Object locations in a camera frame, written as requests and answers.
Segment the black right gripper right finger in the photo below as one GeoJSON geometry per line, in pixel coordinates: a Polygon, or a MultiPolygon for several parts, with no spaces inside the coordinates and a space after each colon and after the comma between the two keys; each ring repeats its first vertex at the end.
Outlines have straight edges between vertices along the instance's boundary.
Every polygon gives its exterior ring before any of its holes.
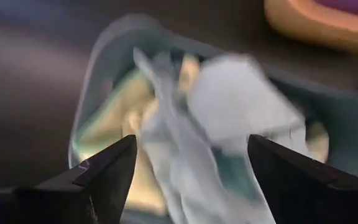
{"type": "Polygon", "coordinates": [[[358,177],[256,134],[247,151],[276,224],[358,224],[358,177]]]}

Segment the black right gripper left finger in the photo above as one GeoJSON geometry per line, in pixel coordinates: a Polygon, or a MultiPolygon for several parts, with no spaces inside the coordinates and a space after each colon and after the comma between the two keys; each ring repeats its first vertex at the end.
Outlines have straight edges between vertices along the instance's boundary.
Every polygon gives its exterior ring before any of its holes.
{"type": "Polygon", "coordinates": [[[119,224],[136,155],[136,138],[128,135],[58,176],[17,189],[18,223],[119,224]]]}

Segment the light green towel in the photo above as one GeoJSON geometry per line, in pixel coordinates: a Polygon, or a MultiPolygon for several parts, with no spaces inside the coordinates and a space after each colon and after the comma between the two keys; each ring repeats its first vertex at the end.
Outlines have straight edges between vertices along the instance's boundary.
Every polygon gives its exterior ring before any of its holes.
{"type": "MultiPolygon", "coordinates": [[[[218,145],[215,160],[220,179],[236,195],[249,198],[254,191],[243,165],[251,134],[266,135],[320,162],[328,159],[329,136],[324,126],[306,124],[248,57],[219,57],[201,65],[186,55],[174,86],[196,124],[218,145]]],[[[159,120],[158,109],[148,79],[140,70],[131,71],[77,131],[73,153],[87,159],[120,138],[135,135],[139,152],[126,207],[184,222],[189,217],[181,203],[182,191],[174,183],[189,173],[159,120]]]]}

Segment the pale blue towel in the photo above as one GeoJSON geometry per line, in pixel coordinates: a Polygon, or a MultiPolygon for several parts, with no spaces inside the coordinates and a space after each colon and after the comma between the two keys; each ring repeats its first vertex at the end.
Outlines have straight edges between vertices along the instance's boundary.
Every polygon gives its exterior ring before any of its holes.
{"type": "Polygon", "coordinates": [[[150,80],[157,112],[140,140],[174,224],[274,224],[247,152],[259,134],[308,156],[303,115],[250,56],[202,63],[187,93],[178,87],[170,54],[134,62],[150,80]]]}

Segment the purple towel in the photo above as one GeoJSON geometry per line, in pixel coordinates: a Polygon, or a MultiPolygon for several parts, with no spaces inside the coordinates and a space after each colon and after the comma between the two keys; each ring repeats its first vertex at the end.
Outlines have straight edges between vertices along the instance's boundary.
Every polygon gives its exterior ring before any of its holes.
{"type": "Polygon", "coordinates": [[[326,7],[358,15],[358,0],[315,0],[326,7]]]}

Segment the blue-grey plastic basket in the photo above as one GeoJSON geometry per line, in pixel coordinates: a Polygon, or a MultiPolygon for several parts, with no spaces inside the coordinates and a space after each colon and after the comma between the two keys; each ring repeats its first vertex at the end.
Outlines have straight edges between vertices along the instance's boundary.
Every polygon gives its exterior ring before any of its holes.
{"type": "MultiPolygon", "coordinates": [[[[86,160],[73,153],[73,139],[77,131],[102,106],[127,74],[140,70],[134,62],[135,49],[143,51],[148,58],[155,58],[162,52],[169,53],[178,77],[186,55],[196,58],[201,65],[206,60],[222,55],[247,55],[230,54],[173,34],[148,17],[126,16],[113,22],[101,33],[91,52],[71,133],[68,150],[70,167],[86,160]]],[[[263,73],[303,115],[306,124],[319,122],[324,126],[329,136],[329,154],[327,161],[322,163],[358,177],[358,93],[333,90],[279,72],[263,73]]],[[[128,215],[126,220],[146,224],[165,220],[172,222],[169,215],[158,216],[149,212],[139,217],[128,215]]]]}

